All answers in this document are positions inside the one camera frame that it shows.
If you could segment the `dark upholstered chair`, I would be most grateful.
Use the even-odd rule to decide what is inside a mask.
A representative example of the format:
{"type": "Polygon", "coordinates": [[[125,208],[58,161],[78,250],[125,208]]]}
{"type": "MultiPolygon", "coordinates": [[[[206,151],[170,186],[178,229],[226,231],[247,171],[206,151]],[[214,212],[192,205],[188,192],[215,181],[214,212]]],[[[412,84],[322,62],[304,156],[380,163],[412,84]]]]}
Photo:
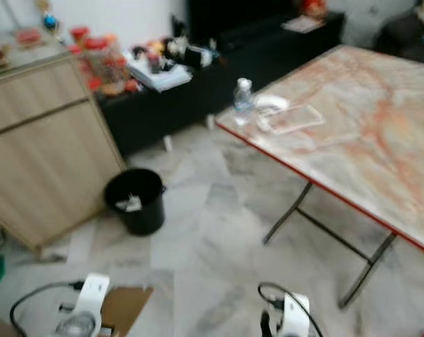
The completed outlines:
{"type": "Polygon", "coordinates": [[[373,50],[424,63],[424,0],[414,9],[389,20],[378,33],[373,50]]]}

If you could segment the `black television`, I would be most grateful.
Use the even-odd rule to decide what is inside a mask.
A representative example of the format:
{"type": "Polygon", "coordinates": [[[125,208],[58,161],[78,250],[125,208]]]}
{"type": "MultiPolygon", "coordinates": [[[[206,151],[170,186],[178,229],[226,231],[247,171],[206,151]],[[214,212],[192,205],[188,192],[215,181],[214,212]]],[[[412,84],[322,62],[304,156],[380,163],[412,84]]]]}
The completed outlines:
{"type": "Polygon", "coordinates": [[[186,0],[190,38],[221,39],[250,25],[296,14],[293,0],[186,0]]]}

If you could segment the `red ornament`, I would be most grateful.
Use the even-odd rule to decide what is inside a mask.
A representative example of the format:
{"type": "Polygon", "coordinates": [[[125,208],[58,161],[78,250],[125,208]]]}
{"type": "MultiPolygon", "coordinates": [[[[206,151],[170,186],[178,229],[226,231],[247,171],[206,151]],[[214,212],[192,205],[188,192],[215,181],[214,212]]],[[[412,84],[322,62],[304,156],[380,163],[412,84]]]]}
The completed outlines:
{"type": "Polygon", "coordinates": [[[327,0],[296,0],[298,12],[315,19],[324,19],[328,13],[327,0]]]}

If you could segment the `clear plastic packaging tray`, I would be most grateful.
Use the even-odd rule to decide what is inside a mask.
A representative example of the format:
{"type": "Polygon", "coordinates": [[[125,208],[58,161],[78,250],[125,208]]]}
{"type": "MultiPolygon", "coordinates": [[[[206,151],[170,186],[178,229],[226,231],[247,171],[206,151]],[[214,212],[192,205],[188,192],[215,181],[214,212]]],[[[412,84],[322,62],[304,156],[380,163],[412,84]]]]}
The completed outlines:
{"type": "Polygon", "coordinates": [[[282,135],[301,131],[308,126],[318,126],[326,122],[324,116],[310,105],[301,105],[286,110],[267,110],[257,118],[257,126],[271,135],[282,135]]]}

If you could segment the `marble-pattern folding table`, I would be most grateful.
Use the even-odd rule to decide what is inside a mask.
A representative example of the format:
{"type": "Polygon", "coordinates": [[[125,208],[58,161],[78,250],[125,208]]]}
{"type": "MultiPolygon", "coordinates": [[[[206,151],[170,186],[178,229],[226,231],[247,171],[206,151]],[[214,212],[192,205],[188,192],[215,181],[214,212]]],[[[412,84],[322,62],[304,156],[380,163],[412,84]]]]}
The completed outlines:
{"type": "Polygon", "coordinates": [[[310,105],[326,122],[271,135],[255,113],[244,126],[234,108],[216,125],[305,181],[298,198],[264,237],[298,214],[366,261],[354,284],[338,299],[346,309],[397,238],[424,251],[424,64],[368,49],[338,46],[273,81],[263,90],[286,98],[290,108],[310,105]],[[318,188],[387,230],[366,254],[302,208],[318,188]]]}

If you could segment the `crumpled white plastic trash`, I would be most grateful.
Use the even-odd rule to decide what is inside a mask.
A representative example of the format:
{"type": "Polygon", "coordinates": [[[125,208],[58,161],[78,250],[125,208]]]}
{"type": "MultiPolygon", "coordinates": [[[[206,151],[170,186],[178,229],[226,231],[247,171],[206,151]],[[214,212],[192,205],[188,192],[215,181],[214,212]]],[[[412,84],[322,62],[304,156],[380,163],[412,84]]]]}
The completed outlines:
{"type": "Polygon", "coordinates": [[[253,99],[253,103],[256,109],[272,113],[283,112],[291,105],[288,99],[275,94],[257,94],[253,99]]]}

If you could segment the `blue round ornament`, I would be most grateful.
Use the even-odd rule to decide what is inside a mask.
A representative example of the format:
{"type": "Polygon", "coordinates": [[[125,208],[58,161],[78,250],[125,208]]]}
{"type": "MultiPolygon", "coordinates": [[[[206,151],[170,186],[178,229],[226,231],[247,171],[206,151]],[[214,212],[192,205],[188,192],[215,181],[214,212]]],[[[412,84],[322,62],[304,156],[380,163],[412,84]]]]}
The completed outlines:
{"type": "Polygon", "coordinates": [[[49,12],[44,12],[41,17],[41,24],[46,29],[46,31],[55,34],[59,29],[58,19],[55,18],[54,14],[49,12]]]}

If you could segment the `stack of white papers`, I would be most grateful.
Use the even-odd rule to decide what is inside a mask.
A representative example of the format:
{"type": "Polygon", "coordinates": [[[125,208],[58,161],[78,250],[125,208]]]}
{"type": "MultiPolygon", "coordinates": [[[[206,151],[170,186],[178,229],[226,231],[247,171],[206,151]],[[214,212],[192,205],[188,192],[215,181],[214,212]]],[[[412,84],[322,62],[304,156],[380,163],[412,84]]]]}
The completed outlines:
{"type": "Polygon", "coordinates": [[[126,63],[129,73],[139,83],[157,92],[164,92],[181,84],[189,83],[192,74],[184,65],[175,64],[170,70],[152,73],[148,61],[131,59],[126,63]]]}

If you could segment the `light wooden cabinet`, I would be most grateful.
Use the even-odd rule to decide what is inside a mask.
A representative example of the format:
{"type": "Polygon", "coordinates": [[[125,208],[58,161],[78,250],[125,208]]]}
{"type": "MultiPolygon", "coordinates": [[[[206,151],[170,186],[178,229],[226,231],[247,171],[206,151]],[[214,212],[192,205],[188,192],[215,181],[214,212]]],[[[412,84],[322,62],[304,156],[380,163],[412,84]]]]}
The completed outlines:
{"type": "Polygon", "coordinates": [[[39,256],[103,211],[125,168],[77,58],[0,71],[0,228],[39,256]]]}

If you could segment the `flat red box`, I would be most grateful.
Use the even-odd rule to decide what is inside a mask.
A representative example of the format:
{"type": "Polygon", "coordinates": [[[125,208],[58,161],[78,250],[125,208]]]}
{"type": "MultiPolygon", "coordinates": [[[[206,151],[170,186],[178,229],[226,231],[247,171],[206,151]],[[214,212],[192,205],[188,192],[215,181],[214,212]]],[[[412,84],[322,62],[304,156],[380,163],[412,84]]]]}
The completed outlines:
{"type": "Polygon", "coordinates": [[[44,43],[43,31],[39,28],[20,29],[14,36],[20,48],[33,48],[44,43]]]}

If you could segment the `clear plastic water bottle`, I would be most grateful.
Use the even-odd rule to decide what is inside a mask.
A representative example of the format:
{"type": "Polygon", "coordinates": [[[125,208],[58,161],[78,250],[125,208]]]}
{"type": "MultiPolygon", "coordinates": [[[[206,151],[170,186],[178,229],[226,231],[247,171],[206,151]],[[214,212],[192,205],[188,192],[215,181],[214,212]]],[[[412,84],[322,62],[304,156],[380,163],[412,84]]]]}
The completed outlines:
{"type": "Polygon", "coordinates": [[[253,82],[247,78],[238,78],[234,90],[234,122],[238,126],[247,125],[253,118],[254,111],[253,82]]]}

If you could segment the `black plastic rubbish bin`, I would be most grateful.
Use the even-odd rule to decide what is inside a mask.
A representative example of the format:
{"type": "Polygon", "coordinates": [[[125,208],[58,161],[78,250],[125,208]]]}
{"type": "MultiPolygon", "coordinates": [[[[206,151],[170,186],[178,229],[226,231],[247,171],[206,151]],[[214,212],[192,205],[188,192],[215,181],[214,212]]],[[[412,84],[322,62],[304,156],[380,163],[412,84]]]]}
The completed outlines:
{"type": "Polygon", "coordinates": [[[129,168],[114,176],[105,186],[102,194],[104,204],[125,225],[129,234],[148,237],[158,231],[165,222],[164,193],[167,186],[155,171],[147,168],[129,168]],[[125,213],[114,205],[128,198],[128,194],[139,196],[143,202],[142,211],[125,213]]]}

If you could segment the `black and white figurine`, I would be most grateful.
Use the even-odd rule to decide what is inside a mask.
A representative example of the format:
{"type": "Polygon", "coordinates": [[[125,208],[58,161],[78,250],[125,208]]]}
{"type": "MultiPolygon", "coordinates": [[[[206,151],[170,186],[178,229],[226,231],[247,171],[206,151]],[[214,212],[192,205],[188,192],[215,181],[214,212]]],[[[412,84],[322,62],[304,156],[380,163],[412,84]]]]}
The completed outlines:
{"type": "Polygon", "coordinates": [[[173,63],[183,63],[187,48],[190,47],[187,36],[169,37],[164,39],[163,55],[173,63]]]}

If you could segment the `black low media bench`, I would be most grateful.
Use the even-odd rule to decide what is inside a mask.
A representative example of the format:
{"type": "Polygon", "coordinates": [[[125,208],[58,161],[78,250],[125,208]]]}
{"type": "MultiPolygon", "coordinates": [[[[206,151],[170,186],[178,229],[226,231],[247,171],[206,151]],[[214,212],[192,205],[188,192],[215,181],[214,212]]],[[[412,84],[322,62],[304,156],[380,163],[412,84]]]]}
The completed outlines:
{"type": "Polygon", "coordinates": [[[119,153],[128,158],[231,107],[238,78],[248,78],[254,89],[261,89],[340,45],[345,20],[344,13],[330,12],[324,25],[314,31],[269,33],[226,51],[212,65],[196,71],[186,84],[164,92],[148,88],[103,98],[99,106],[119,153]]]}

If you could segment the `crumpled white paper scrap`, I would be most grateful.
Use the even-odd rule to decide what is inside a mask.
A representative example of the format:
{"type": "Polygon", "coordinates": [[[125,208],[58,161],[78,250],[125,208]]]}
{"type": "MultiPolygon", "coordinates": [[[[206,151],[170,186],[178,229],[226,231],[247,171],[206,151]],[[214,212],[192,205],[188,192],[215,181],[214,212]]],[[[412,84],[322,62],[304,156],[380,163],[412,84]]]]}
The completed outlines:
{"type": "Polygon", "coordinates": [[[125,213],[133,213],[136,211],[142,211],[143,202],[134,194],[128,194],[128,198],[117,201],[115,204],[116,208],[119,211],[123,211],[125,213]]]}

